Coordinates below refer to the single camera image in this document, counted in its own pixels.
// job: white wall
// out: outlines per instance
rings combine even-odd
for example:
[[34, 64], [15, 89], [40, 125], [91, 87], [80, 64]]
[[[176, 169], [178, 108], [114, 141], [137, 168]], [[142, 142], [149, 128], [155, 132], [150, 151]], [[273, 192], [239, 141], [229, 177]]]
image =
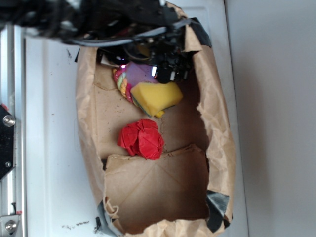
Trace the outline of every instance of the white wall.
[[316, 236], [316, 1], [226, 0], [250, 237]]

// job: red crumpled paper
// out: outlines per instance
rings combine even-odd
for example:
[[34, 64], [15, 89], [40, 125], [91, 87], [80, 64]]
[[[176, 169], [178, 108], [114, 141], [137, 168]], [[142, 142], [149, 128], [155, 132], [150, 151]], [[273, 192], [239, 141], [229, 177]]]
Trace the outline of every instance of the red crumpled paper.
[[141, 119], [120, 131], [118, 145], [127, 149], [131, 156], [155, 160], [160, 158], [164, 141], [154, 121]]

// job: brown paper bag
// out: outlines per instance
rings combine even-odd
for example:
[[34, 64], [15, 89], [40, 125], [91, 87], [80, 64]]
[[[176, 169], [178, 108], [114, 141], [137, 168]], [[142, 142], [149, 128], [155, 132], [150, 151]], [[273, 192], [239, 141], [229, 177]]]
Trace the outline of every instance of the brown paper bag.
[[80, 50], [81, 149], [96, 204], [116, 235], [214, 237], [232, 221], [235, 147], [213, 51], [189, 26], [185, 46], [196, 52], [195, 73], [178, 84], [180, 104], [151, 118], [165, 140], [155, 161], [117, 146], [124, 126], [148, 117], [122, 98], [111, 68], [96, 63], [96, 48]]

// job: robotic arm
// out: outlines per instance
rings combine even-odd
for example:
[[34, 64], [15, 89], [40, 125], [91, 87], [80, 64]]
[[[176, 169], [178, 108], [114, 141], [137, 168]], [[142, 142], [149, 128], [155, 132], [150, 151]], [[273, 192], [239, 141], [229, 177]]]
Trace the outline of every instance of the robotic arm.
[[192, 62], [184, 52], [184, 26], [200, 25], [179, 19], [164, 0], [0, 0], [0, 29], [6, 23], [33, 28], [34, 36], [98, 47], [113, 64], [156, 66], [161, 83], [185, 78]]

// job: purple object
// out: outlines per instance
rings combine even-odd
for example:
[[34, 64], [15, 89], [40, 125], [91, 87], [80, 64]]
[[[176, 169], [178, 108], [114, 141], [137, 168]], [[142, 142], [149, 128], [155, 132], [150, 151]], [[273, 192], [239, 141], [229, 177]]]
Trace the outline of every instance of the purple object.
[[130, 62], [125, 70], [128, 84], [131, 84], [131, 86], [134, 87], [140, 82], [159, 83], [154, 76], [152, 76], [153, 68], [153, 66], [146, 64]]

